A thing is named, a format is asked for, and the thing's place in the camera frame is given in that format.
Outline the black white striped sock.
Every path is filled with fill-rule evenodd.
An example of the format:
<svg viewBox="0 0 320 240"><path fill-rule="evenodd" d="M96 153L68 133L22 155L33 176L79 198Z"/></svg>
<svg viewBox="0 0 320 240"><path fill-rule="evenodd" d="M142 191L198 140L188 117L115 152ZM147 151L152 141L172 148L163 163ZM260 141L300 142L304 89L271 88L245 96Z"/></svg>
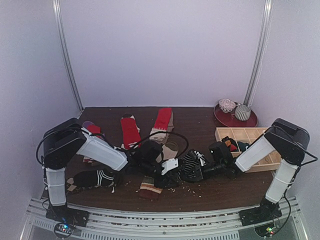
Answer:
<svg viewBox="0 0 320 240"><path fill-rule="evenodd" d="M179 160L179 177L186 182L195 182L197 174L196 168L200 166L200 161L194 151L189 151Z"/></svg>

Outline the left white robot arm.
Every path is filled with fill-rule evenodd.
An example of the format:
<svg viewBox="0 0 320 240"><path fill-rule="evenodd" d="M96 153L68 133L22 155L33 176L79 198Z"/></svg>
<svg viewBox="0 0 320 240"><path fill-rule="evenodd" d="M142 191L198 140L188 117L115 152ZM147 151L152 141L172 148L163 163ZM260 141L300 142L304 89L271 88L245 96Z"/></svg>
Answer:
<svg viewBox="0 0 320 240"><path fill-rule="evenodd" d="M36 160L44 170L44 183L48 191L52 213L61 222L72 218L67 207L65 171L74 156L83 156L106 166L105 169L81 172L73 177L73 184L80 189L99 187L114 188L122 173L133 167L155 180L164 180L169 172L180 165L178 157L165 158L163 146L151 138L168 131L156 131L140 137L134 125L130 130L135 139L125 137L123 146L111 144L100 132L83 127L77 118L71 118L48 130L39 143L43 155L36 153Z"/></svg>

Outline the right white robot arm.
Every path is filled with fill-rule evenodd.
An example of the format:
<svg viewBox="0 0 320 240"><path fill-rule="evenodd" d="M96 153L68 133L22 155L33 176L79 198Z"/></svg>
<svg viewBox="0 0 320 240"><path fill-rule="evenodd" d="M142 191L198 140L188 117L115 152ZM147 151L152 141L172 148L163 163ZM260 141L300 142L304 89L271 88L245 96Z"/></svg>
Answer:
<svg viewBox="0 0 320 240"><path fill-rule="evenodd" d="M275 176L256 210L259 220L268 220L276 205L285 196L303 165L310 134L302 127L284 119L276 119L264 131L251 128L254 139L248 139L245 148L226 136L209 146L212 160L190 150L179 161L179 175L186 182L199 182L215 173L225 172L232 177L253 170L275 170Z"/></svg>

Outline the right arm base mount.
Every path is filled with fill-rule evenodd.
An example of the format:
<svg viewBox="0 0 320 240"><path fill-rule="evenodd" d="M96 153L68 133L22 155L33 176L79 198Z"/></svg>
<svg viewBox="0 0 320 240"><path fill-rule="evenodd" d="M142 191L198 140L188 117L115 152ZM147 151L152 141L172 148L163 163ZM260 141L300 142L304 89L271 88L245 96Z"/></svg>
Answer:
<svg viewBox="0 0 320 240"><path fill-rule="evenodd" d="M262 199L259 206L241 210L238 214L243 227L254 225L256 234L263 238L276 233L275 219L282 216L280 205L266 199Z"/></svg>

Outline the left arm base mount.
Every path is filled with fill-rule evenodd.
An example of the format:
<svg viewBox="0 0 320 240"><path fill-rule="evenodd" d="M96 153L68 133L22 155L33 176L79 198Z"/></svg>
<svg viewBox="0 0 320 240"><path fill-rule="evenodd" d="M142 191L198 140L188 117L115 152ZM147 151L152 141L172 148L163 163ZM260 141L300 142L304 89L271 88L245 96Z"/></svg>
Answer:
<svg viewBox="0 0 320 240"><path fill-rule="evenodd" d="M77 227L87 226L89 215L88 211L70 208L66 204L63 206L49 204L45 216L57 222L53 227L53 233L59 239L66 239L77 230Z"/></svg>

